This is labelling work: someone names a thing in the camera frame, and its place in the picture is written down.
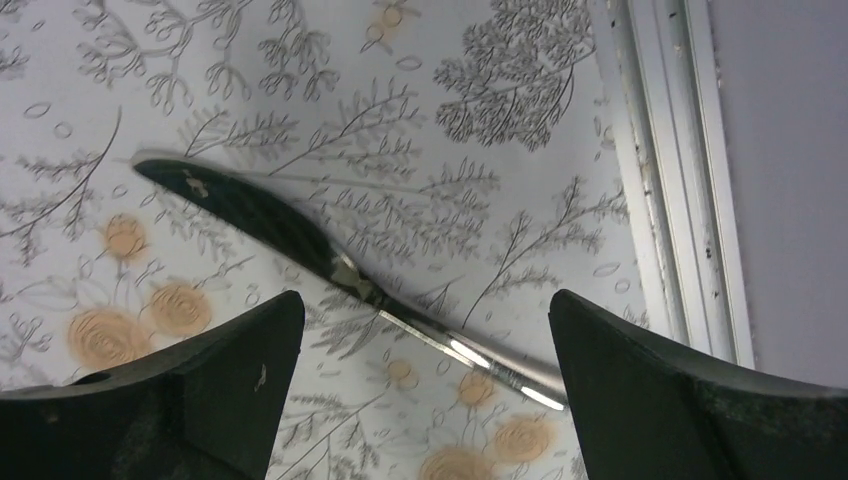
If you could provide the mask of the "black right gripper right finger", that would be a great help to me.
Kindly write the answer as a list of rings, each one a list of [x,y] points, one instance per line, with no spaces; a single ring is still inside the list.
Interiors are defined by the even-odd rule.
[[[847,392],[747,369],[568,290],[550,329],[592,479],[843,479]]]

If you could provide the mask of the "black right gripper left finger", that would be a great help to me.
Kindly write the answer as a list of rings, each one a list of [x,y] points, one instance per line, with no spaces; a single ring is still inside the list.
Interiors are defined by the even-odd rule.
[[[5,479],[262,479],[305,326],[283,292],[62,387],[1,396]]]

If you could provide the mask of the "silver table knife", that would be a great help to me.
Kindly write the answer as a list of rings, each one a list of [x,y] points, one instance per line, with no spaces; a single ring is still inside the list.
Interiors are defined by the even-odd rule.
[[[266,245],[443,354],[525,398],[557,411],[569,401],[558,368],[481,343],[432,313],[389,293],[324,229],[282,197],[244,175],[163,151],[141,150],[133,170],[221,221]]]

